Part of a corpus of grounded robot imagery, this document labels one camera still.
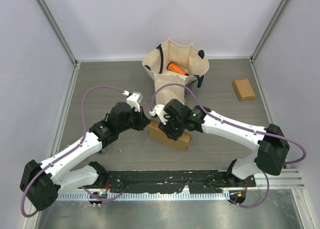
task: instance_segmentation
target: gray tabletop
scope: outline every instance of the gray tabletop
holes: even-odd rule
[[[210,69],[204,77],[202,87],[191,87],[202,104],[228,118],[251,125],[268,126],[250,61],[219,59],[209,60],[209,63]],[[239,78],[249,78],[256,94],[254,100],[238,100],[232,81]],[[155,92],[154,82],[145,72],[141,61],[81,63],[60,144],[61,150],[82,136],[81,100],[88,89],[99,85],[142,93],[146,111],[149,111],[151,97]],[[111,89],[93,91],[85,102],[88,127],[102,120],[121,101],[125,101],[125,97],[120,92]],[[190,108],[196,105],[189,94],[185,104]],[[232,160],[243,158],[251,152],[248,148],[217,135],[199,132],[192,132],[192,135],[193,140],[188,150],[180,151],[151,140],[147,129],[128,130],[108,146],[105,154],[93,154],[75,169],[91,161],[98,161],[107,170],[226,169]]]

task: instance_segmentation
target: orange bottle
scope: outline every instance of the orange bottle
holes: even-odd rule
[[[185,76],[189,76],[188,73],[186,73],[183,69],[181,69],[177,64],[174,62],[170,62],[169,65],[166,67],[168,71],[174,72],[174,73],[179,73]]]

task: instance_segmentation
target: cardboard box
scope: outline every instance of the cardboard box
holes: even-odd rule
[[[169,139],[167,135],[158,128],[159,124],[159,121],[151,119],[148,127],[148,133],[151,139],[182,151],[186,151],[188,149],[188,146],[192,139],[191,134],[184,132],[178,140],[172,140]]]
[[[232,85],[240,101],[256,98],[256,94],[248,78],[235,79],[234,82],[232,82]]]

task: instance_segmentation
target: robotic arm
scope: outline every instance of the robotic arm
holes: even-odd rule
[[[249,125],[224,117],[209,108],[205,109],[220,120],[207,115],[198,105],[191,110],[177,99],[172,99],[165,106],[155,105],[153,110],[150,111],[150,115],[160,118],[159,128],[169,139],[176,141],[187,129],[188,131],[215,134],[251,149],[252,154],[242,159],[236,159],[230,164],[227,170],[227,179],[232,185],[236,186],[248,176],[261,171],[274,176],[281,173],[290,149],[288,142],[254,133],[255,131],[261,131],[284,136],[277,125],[270,124],[268,128]],[[224,123],[224,121],[251,129],[254,132],[236,128]]]
[[[150,123],[139,104],[143,98],[141,93],[130,94],[125,91],[124,95],[127,96],[126,102],[118,102],[103,120],[95,123],[86,132],[85,141],[78,149],[45,170],[32,184],[27,197],[38,211],[48,208],[58,195],[85,185],[99,188],[107,181],[107,171],[96,161],[90,162],[81,169],[69,170],[88,156],[105,150],[109,144],[118,139],[120,133],[128,129],[140,131]],[[81,139],[40,163],[35,160],[28,162],[23,171],[20,189],[24,192],[28,183],[41,169],[70,152],[81,143]]]

